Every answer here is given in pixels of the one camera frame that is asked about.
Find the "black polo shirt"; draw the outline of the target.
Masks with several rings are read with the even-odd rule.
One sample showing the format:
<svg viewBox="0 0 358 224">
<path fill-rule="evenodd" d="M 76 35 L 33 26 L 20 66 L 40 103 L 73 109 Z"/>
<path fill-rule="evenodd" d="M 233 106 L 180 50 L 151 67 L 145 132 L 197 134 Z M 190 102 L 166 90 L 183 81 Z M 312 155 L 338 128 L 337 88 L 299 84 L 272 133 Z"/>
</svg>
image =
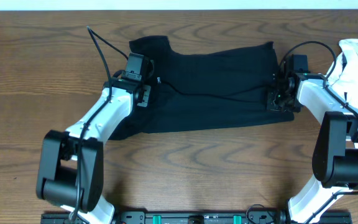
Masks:
<svg viewBox="0 0 358 224">
<path fill-rule="evenodd" d="M 166 36 L 129 42 L 131 52 L 154 61 L 147 107 L 137 107 L 111 135 L 118 141 L 139 133 L 169 133 L 281 123 L 292 112 L 267 109 L 278 72 L 273 42 L 211 54 L 175 52 Z"/>
</svg>

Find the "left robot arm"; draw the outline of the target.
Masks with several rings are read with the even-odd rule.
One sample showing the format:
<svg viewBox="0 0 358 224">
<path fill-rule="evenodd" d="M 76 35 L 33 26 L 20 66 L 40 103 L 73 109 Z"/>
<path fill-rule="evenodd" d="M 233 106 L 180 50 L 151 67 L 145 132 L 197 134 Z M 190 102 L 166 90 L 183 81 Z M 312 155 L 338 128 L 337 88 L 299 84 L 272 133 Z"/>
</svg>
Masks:
<svg viewBox="0 0 358 224">
<path fill-rule="evenodd" d="M 36 195 L 69 212 L 54 223 L 111 223 L 115 208 L 102 195 L 103 149 L 118 124 L 137 106 L 146 107 L 151 87 L 114 78 L 93 107 L 64 132 L 42 142 Z"/>
</svg>

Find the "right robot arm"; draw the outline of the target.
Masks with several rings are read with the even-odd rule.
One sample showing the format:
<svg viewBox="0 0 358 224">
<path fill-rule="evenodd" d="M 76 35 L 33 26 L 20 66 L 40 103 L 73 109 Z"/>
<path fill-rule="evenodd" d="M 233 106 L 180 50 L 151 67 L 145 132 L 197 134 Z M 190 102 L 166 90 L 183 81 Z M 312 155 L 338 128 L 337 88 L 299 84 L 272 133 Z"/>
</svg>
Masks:
<svg viewBox="0 0 358 224">
<path fill-rule="evenodd" d="M 358 195 L 358 109 L 335 93 L 322 74 L 273 75 L 267 109 L 298 111 L 302 106 L 321 125 L 312 157 L 313 175 L 273 222 L 340 222 L 345 218 L 325 212 L 343 195 Z"/>
</svg>

